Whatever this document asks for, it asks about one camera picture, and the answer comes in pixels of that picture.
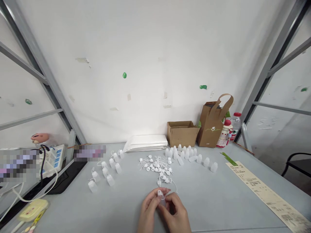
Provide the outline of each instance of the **bottle label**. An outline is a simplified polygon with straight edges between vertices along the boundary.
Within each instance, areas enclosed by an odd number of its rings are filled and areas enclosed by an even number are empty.
[[[231,134],[230,141],[233,141],[233,140],[235,139],[236,134],[237,134],[238,131],[239,131],[238,129],[233,129],[233,132],[232,132],[232,134]]]

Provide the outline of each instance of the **paper bag handle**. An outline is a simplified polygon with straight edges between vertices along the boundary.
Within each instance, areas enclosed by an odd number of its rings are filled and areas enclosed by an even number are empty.
[[[223,109],[221,110],[221,112],[220,112],[220,114],[219,114],[218,120],[222,120],[222,119],[224,118],[224,116],[226,115],[227,111],[229,110],[230,106],[231,106],[232,103],[233,103],[233,97],[232,97],[232,95],[230,95],[230,94],[228,94],[228,93],[222,94],[222,95],[218,98],[216,104],[212,107],[212,109],[211,109],[211,111],[210,111],[210,114],[209,114],[209,116],[208,116],[208,120],[212,120],[212,118],[214,117],[215,111],[216,111],[218,105],[219,105],[220,102],[221,102],[221,101],[220,101],[220,98],[223,97],[223,96],[225,96],[225,95],[229,95],[230,98],[229,98],[229,100],[225,103],[225,105],[223,106]]]

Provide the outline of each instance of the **hand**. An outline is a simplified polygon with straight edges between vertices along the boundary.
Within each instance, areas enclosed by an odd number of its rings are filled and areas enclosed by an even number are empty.
[[[165,197],[166,206],[159,205],[159,209],[168,225],[170,233],[191,233],[188,213],[176,193]]]
[[[147,195],[140,210],[137,233],[153,233],[155,225],[154,214],[156,207],[161,201],[161,198],[158,197],[158,190],[161,190],[163,195],[171,191],[167,188],[156,188]]]

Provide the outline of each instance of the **white cable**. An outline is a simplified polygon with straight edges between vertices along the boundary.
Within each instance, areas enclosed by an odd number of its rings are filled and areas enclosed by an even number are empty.
[[[22,192],[22,190],[23,190],[23,187],[24,187],[24,182],[22,183],[22,186],[21,186],[21,188],[20,188],[20,191],[19,191],[19,194],[18,194],[18,195],[21,194],[21,192]],[[13,201],[12,205],[11,205],[11,206],[7,209],[7,211],[4,213],[4,215],[3,215],[2,218],[0,219],[0,222],[2,221],[2,219],[4,219],[4,217],[6,216],[6,214],[7,214],[7,213],[10,211],[10,209],[14,206],[16,200],[17,200],[17,197],[16,197],[15,200]]]
[[[7,183],[6,183],[6,186],[3,188],[3,190],[5,190],[5,189],[7,188],[7,186],[9,185],[9,183],[10,183],[10,182],[7,182]]]
[[[57,179],[58,179],[58,172],[57,172],[57,170],[56,170],[48,161],[46,161],[46,162],[47,162],[47,163],[55,170],[55,172],[56,172],[56,180],[55,180],[53,186],[52,186],[52,187],[50,188],[50,190],[49,190],[49,191],[51,191],[51,190],[54,188],[54,186],[55,186],[55,184],[56,184],[56,182],[57,182]],[[15,191],[14,188],[12,189],[12,191],[13,191],[13,192],[17,195],[17,197],[18,197],[21,201],[23,201],[23,202],[32,202],[32,201],[34,201],[34,200],[37,200],[37,199],[40,199],[40,198],[44,197],[46,194],[49,193],[49,191],[48,191],[48,192],[46,192],[45,194],[43,194],[41,197],[37,197],[36,199],[25,200],[25,199],[23,199],[23,198]]]

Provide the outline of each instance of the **pink toy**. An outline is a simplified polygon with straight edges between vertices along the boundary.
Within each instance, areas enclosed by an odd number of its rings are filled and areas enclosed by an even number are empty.
[[[49,134],[47,133],[36,133],[31,137],[32,143],[39,144],[47,141],[49,139]]]
[[[221,131],[216,147],[224,148],[226,146],[227,141],[228,141],[228,134],[231,128],[232,128],[231,121],[225,120],[223,129]]]

